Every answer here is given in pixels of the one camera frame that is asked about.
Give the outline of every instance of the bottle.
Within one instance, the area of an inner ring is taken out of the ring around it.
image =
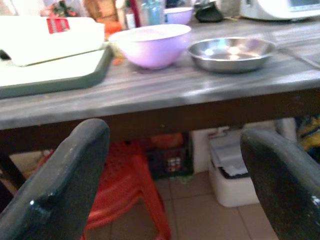
[[[124,12],[125,12],[125,21],[126,21],[127,28],[128,29],[136,28],[135,14],[131,8],[129,0],[126,0],[125,2]]]

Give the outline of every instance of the pink plastic bowl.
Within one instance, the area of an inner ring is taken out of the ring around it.
[[[165,23],[167,24],[188,24],[191,20],[194,9],[192,7],[174,7],[164,10]]]
[[[125,57],[147,69],[162,69],[173,62],[189,46],[191,27],[182,24],[143,26],[120,31],[110,36]]]

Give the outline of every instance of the table leg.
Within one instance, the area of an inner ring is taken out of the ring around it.
[[[12,162],[10,157],[0,152],[0,169],[3,175],[8,179],[17,189],[19,189],[26,181],[25,177],[18,170],[16,165]]]
[[[0,213],[6,208],[6,206],[12,200],[13,195],[6,186],[0,181]]]

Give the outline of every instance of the table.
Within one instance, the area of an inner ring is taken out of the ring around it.
[[[320,59],[319,18],[240,19],[191,26],[193,42],[231,36],[265,38],[266,32],[273,32],[282,46]],[[12,153],[55,148],[88,118],[105,120],[111,140],[119,141],[312,115],[319,106],[320,71],[282,53],[262,69],[241,74],[200,70],[186,53],[162,70],[141,69],[126,61],[112,65],[105,80],[91,88],[0,99],[0,158],[8,163]],[[12,168],[6,169],[14,175]]]

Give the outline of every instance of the gray marble tabletop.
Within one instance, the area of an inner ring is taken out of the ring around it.
[[[302,22],[249,19],[191,24],[192,41],[217,37],[266,38],[320,63],[320,18]],[[104,81],[86,89],[0,99],[0,130],[136,111],[320,88],[320,71],[277,52],[262,69],[241,74],[206,72],[184,53],[162,70],[129,62],[112,65]]]

